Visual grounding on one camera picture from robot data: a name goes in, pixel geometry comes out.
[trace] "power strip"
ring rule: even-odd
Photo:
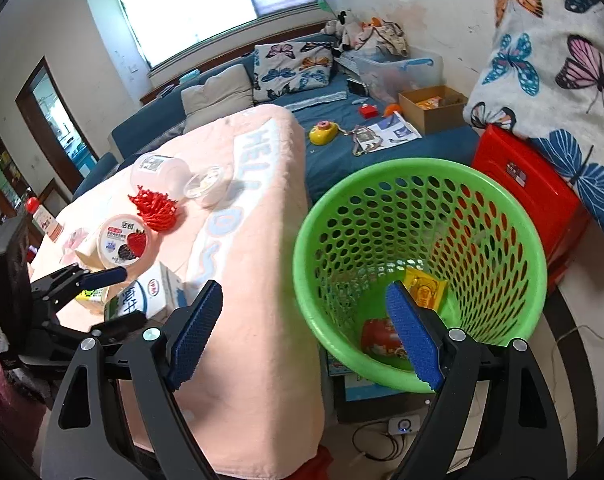
[[[415,434],[419,431],[419,415],[394,416],[388,421],[391,435]]]

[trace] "clear plastic storage bin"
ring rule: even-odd
[[[389,62],[378,62],[364,56],[353,57],[371,97],[385,103],[396,103],[400,92],[442,84],[444,62],[439,54],[412,46],[409,56],[408,59]]]

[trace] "blue sofa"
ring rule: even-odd
[[[300,40],[335,42],[335,37],[314,34],[300,38]],[[231,65],[240,63],[244,65],[249,79],[252,80],[253,55],[249,54],[212,68],[199,77],[176,87],[165,97],[141,108],[135,115],[117,126],[112,132],[112,138],[124,157],[124,162],[118,165],[112,153],[104,155],[83,183],[80,184],[74,194],[74,199],[95,187],[104,178],[131,165],[141,153],[144,153],[145,147],[146,151],[157,149],[158,144],[154,143],[154,140],[160,136],[163,140],[165,137],[162,135],[163,133],[186,118],[180,94],[183,89],[203,84],[209,77],[219,74]],[[347,76],[342,73],[335,73],[331,77],[330,84],[325,88],[283,95],[272,103],[285,106],[346,90]],[[306,132],[322,120],[334,121],[345,130],[351,130],[356,124],[371,124],[379,121],[379,117],[364,121],[357,111],[357,106],[352,104],[352,101],[359,97],[353,94],[347,95],[346,100],[333,101],[298,110],[294,112],[295,118]],[[382,103],[376,103],[372,99],[369,99],[368,102],[377,104],[378,108],[384,109]],[[444,158],[470,165],[478,141],[479,136],[470,126],[462,126],[453,130],[430,134],[422,139],[400,144],[387,150],[354,156],[352,155],[353,144],[350,137],[340,135],[325,146],[313,145],[306,137],[306,185],[309,196],[314,203],[349,174],[384,160],[424,156]]]

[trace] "bottle with red cap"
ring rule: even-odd
[[[37,198],[32,196],[26,201],[26,211],[33,215],[35,222],[51,238],[51,241],[55,242],[60,237],[63,227]]]

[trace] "blue bedsheet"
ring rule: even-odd
[[[285,106],[290,103],[323,96],[347,89],[347,77],[336,75],[325,88],[308,90],[296,94],[287,94],[273,101],[273,104]],[[306,133],[319,121],[328,120],[338,123],[345,130],[351,130],[356,124],[373,124],[380,120],[376,117],[364,121],[357,111],[357,106],[351,102],[359,96],[348,94],[346,101],[335,101],[312,106],[294,112],[297,121]],[[369,99],[370,104],[377,104],[378,109],[384,110],[384,104]],[[445,158],[470,166],[477,148],[479,136],[470,126],[461,126],[453,130],[430,134],[422,139],[412,140],[399,146],[366,153],[361,156],[352,155],[353,143],[350,136],[338,135],[325,146],[311,144],[306,136],[306,185],[313,203],[326,193],[332,186],[357,170],[372,164],[395,158],[410,158],[427,156]]]

